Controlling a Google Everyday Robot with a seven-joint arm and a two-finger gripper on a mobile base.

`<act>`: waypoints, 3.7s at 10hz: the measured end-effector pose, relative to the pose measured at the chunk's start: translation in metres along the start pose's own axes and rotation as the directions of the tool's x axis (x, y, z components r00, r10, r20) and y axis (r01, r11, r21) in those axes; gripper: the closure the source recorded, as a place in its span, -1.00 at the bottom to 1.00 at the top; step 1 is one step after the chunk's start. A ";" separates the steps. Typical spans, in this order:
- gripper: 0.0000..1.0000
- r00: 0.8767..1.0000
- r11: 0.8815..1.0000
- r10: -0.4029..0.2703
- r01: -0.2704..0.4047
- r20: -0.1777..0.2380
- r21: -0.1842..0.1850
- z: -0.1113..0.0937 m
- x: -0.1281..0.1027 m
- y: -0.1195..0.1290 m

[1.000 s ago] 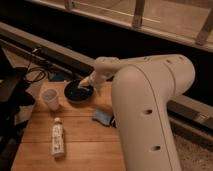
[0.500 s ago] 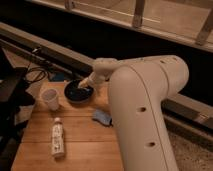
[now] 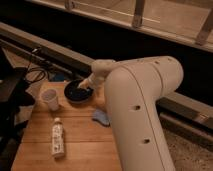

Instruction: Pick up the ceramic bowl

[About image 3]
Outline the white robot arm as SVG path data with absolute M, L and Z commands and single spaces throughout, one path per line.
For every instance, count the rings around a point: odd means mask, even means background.
M 171 56 L 91 63 L 80 86 L 104 88 L 104 99 L 122 171 L 176 171 L 157 114 L 156 101 L 183 80 Z

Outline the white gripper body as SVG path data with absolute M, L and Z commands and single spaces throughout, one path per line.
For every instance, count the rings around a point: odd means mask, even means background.
M 89 87 L 97 89 L 104 82 L 107 75 L 115 68 L 114 60 L 95 60 L 91 64 L 92 73 L 88 77 Z

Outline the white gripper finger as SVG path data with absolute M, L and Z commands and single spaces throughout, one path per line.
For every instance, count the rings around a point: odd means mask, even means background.
M 89 80 L 88 79 L 82 80 L 79 83 L 78 87 L 81 88 L 81 89 L 87 89 L 89 87 Z

